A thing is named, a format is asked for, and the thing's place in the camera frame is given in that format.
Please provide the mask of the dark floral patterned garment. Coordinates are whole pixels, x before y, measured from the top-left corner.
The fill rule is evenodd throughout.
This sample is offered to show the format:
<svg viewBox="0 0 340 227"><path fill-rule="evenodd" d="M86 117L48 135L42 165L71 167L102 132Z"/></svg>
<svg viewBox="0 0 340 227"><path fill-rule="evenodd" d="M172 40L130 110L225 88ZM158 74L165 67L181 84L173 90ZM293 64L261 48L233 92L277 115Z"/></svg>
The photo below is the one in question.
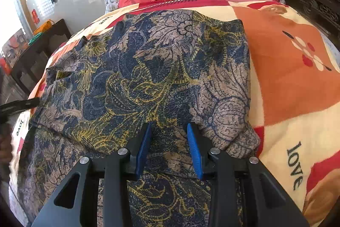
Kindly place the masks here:
<svg viewBox="0 0 340 227"><path fill-rule="evenodd" d="M18 168L18 199L33 222L83 156L102 158L153 124L143 175L128 185L135 226L207 226L211 185L194 172L186 127L215 147L250 155L249 50L241 20L192 10L128 14L83 37L46 70Z"/></svg>

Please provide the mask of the dark wooden side cabinet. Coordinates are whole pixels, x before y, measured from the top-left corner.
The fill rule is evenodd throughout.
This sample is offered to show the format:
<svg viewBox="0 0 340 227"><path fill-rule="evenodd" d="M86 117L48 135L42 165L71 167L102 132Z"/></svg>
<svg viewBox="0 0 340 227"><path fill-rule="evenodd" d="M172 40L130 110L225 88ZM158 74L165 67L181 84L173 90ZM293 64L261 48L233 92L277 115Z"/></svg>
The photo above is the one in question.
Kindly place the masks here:
<svg viewBox="0 0 340 227"><path fill-rule="evenodd" d="M64 19L57 21L50 29L43 32L38 39L31 44L15 62L10 76L15 80L19 88L28 96L30 90L20 80L23 73L29 75L31 80L37 84L40 78L37 78L32 72L32 66L39 61L40 54L43 53L47 58L50 58L52 54L62 45L61 39L69 40L71 38L70 30Z"/></svg>

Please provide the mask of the orange basket on cabinet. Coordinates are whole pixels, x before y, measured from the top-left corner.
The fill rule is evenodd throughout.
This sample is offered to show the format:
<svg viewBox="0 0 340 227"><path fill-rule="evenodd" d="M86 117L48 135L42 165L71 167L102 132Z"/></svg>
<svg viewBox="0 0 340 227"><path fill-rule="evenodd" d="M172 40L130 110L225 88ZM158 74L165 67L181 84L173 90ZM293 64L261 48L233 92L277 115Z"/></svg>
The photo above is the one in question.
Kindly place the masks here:
<svg viewBox="0 0 340 227"><path fill-rule="evenodd" d="M53 20L47 20L33 32L33 35L36 36L38 33L42 33L49 30L53 26L53 24L55 24Z"/></svg>

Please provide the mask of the orange red cream fleece blanket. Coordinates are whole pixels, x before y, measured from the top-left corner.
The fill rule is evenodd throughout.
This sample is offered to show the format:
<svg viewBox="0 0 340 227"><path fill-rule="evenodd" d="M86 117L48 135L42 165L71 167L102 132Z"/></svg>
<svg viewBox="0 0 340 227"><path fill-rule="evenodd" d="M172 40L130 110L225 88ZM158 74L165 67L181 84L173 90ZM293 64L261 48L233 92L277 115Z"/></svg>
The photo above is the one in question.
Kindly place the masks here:
<svg viewBox="0 0 340 227"><path fill-rule="evenodd" d="M216 0L127 6L77 33L53 55L46 70L83 37L108 32L128 14L163 10L192 10L220 21L241 20L250 64L248 121L259 137L252 154L259 156L309 225L318 226L339 198L339 60L327 38L291 7L272 1ZM43 95L46 70L33 96ZM19 161L14 163L11 205L30 225L17 195Z"/></svg>

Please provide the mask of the dark carved wooden headboard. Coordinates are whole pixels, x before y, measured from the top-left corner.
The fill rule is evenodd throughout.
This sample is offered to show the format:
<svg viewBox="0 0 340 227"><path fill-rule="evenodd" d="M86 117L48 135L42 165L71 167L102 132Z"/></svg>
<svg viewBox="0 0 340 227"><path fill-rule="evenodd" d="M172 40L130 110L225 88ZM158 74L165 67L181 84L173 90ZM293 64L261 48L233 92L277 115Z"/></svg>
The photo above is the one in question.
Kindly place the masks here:
<svg viewBox="0 0 340 227"><path fill-rule="evenodd" d="M285 0L339 48L339 0Z"/></svg>

